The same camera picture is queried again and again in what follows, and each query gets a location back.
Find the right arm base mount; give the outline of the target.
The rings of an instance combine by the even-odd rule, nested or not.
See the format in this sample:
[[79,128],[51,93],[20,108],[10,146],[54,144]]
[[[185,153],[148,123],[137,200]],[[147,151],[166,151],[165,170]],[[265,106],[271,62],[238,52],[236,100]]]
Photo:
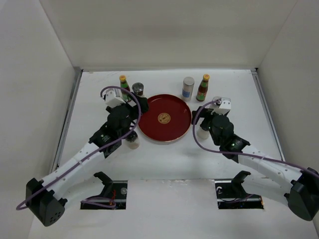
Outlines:
[[240,171],[233,179],[218,179],[214,181],[217,206],[220,210],[264,209],[262,197],[248,194],[242,183],[250,172]]

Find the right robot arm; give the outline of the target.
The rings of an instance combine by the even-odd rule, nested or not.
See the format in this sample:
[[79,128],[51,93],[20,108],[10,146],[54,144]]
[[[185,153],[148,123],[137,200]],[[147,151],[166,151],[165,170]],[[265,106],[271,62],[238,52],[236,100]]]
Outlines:
[[201,106],[192,111],[192,125],[203,119],[200,128],[207,131],[218,154],[237,164],[245,165],[264,175],[254,179],[250,172],[241,171],[231,181],[231,191],[237,197],[256,194],[280,202],[296,216],[312,221],[319,211],[319,173],[308,167],[269,158],[247,140],[234,133],[227,114]]

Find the silver-lid spice shaker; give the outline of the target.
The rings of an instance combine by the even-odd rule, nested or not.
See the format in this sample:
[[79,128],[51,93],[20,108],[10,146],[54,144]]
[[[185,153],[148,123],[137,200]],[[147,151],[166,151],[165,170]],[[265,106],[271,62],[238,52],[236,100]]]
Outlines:
[[144,85],[140,82],[136,82],[132,85],[133,92],[136,97],[144,98]]

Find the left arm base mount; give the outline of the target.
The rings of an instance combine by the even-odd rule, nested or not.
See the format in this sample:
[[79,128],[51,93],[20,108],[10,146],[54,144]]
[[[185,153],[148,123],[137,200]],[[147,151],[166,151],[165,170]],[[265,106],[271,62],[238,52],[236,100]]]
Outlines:
[[81,202],[81,210],[125,210],[127,204],[128,181],[113,181],[103,172],[94,174],[103,184],[100,194]]

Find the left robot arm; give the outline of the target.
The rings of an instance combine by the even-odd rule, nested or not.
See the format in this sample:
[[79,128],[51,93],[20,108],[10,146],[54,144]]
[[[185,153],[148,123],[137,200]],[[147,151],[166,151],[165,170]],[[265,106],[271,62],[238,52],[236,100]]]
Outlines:
[[113,181],[98,165],[121,147],[123,140],[137,140],[134,127],[149,105],[145,97],[133,98],[135,106],[106,95],[106,122],[74,156],[65,162],[58,160],[42,179],[27,182],[25,205],[43,226],[56,223],[72,203],[93,204],[95,198],[111,195]]

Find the tall pearl jar blue label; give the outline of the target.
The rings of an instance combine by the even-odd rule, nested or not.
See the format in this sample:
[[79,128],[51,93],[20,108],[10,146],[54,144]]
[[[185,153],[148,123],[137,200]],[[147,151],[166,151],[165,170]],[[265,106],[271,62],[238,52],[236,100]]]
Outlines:
[[183,87],[182,87],[182,93],[181,93],[181,98],[185,102],[188,102],[191,100],[193,87],[194,87],[194,79],[192,77],[185,77],[183,80]]

